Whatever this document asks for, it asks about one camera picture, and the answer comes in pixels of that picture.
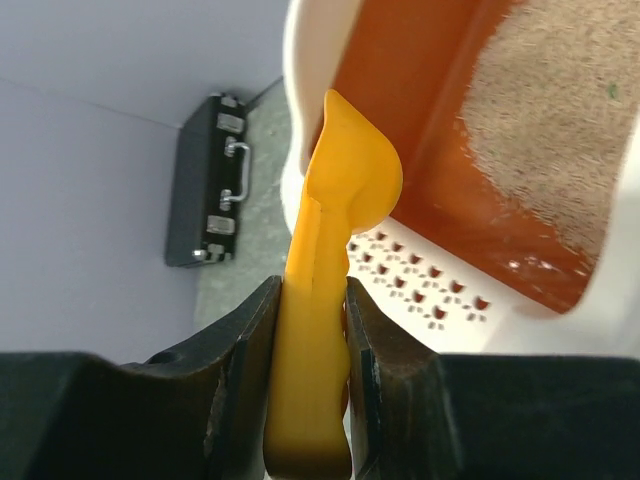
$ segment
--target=concrete floor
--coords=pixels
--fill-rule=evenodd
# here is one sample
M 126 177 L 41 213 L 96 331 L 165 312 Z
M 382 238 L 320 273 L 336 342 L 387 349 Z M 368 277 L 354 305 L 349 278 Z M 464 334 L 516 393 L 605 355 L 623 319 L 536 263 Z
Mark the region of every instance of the concrete floor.
M 280 203 L 280 175 L 291 137 L 282 82 L 249 114 L 253 150 L 250 196 L 242 206 L 236 258 L 202 268 L 195 323 L 199 330 L 237 307 L 269 275 L 280 275 L 291 236 Z

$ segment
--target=silver handle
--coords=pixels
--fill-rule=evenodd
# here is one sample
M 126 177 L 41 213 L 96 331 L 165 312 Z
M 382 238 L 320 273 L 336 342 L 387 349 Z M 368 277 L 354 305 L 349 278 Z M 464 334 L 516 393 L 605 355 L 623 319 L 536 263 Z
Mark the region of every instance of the silver handle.
M 240 179 L 240 192 L 238 195 L 231 195 L 230 190 L 223 190 L 220 197 L 221 204 L 229 202 L 242 202 L 249 196 L 249 175 L 251 173 L 251 147 L 244 142 L 228 142 L 224 153 L 227 157 L 233 157 L 236 150 L 240 148 L 244 151 L 242 158 L 242 174 Z

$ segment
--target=white wall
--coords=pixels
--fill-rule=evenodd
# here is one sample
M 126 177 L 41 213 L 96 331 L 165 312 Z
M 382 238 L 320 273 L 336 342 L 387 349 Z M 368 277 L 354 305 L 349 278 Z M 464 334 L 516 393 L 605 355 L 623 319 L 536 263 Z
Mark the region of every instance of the white wall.
M 0 79 L 167 125 L 281 72 L 288 0 L 0 0 Z
M 0 351 L 145 360 L 193 333 L 164 266 L 177 130 L 0 82 Z

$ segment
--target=yellow object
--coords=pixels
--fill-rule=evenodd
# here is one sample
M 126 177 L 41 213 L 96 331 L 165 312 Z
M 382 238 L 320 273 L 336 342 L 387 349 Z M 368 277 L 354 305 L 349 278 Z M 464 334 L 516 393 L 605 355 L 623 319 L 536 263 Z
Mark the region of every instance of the yellow object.
M 305 177 L 276 327 L 264 457 L 276 478 L 349 478 L 342 425 L 349 352 L 346 246 L 380 223 L 402 188 L 393 145 L 336 91 Z

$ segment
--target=white basket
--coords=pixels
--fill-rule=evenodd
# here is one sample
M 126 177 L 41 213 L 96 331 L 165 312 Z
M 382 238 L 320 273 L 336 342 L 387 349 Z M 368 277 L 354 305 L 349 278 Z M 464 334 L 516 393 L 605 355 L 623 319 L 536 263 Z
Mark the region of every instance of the white basket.
M 292 0 L 284 83 L 292 141 L 281 197 L 293 230 L 323 96 L 362 0 Z M 564 315 L 521 295 L 400 223 L 355 236 L 349 274 L 378 306 L 441 352 L 575 353 L 640 357 L 640 122 L 621 167 L 607 239 L 578 305 Z

